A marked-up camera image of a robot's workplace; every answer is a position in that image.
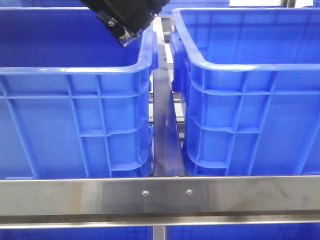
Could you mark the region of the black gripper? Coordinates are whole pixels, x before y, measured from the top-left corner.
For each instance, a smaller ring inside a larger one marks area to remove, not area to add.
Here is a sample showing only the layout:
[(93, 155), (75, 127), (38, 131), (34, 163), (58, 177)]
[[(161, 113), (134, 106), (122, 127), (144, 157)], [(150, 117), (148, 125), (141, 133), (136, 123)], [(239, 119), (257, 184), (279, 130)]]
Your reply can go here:
[(169, 0), (82, 0), (122, 46), (136, 41)]

